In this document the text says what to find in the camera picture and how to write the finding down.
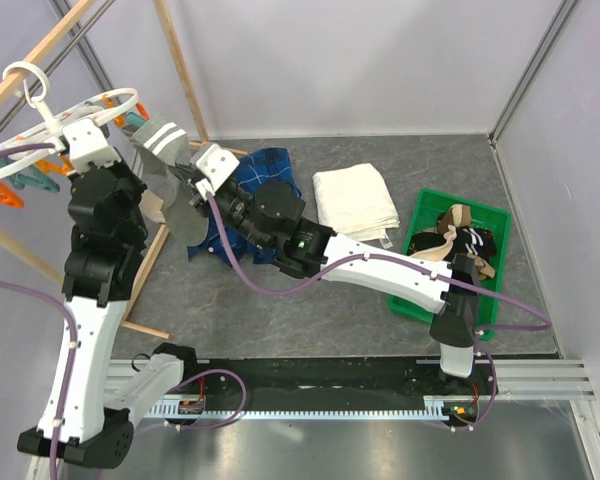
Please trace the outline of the brown cream striped sock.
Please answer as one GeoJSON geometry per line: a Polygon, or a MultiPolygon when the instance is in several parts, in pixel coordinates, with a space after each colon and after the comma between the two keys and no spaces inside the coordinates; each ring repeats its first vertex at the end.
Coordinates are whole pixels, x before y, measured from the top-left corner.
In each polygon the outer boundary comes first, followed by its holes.
{"type": "Polygon", "coordinates": [[[414,259],[426,261],[442,261],[452,251],[453,242],[456,238],[456,230],[462,227],[468,227],[471,223],[471,210],[468,205],[454,204],[437,220],[435,227],[423,231],[437,231],[447,239],[447,244],[437,249],[421,251],[409,256],[414,259]]]}

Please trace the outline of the black white striped sock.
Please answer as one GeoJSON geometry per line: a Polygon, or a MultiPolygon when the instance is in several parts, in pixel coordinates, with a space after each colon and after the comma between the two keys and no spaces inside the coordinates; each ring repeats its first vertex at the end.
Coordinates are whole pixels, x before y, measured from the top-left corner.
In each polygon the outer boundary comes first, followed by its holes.
{"type": "Polygon", "coordinates": [[[407,254],[411,256],[421,251],[443,247],[446,244],[447,239],[437,231],[422,231],[411,237],[407,254]]]}

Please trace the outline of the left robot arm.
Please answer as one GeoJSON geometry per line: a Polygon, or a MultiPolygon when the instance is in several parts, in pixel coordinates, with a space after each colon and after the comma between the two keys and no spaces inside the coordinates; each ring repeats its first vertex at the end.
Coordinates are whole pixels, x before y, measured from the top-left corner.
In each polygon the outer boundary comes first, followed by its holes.
{"type": "Polygon", "coordinates": [[[74,225],[64,266],[65,318],[53,386],[38,424],[21,433],[21,453],[89,469],[115,469],[140,420],[171,389],[199,382],[193,348],[164,342],[115,393],[105,392],[114,339],[143,261],[145,184],[123,162],[70,177],[74,225]]]}

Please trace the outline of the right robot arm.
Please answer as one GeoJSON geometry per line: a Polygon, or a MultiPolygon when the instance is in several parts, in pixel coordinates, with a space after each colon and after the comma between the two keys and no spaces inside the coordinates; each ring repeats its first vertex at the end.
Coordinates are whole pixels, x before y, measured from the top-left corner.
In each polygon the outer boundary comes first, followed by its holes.
{"type": "Polygon", "coordinates": [[[252,281],[231,247],[226,229],[273,249],[272,263],[299,280],[285,295],[324,280],[362,286],[402,297],[430,312],[430,336],[440,346],[438,381],[447,392],[463,392],[474,381],[476,285],[463,280],[463,270],[444,260],[415,259],[366,245],[303,217],[303,201],[284,183],[270,182],[255,195],[233,181],[233,167],[179,167],[192,206],[209,213],[217,225],[229,264],[252,290],[252,281]]]}

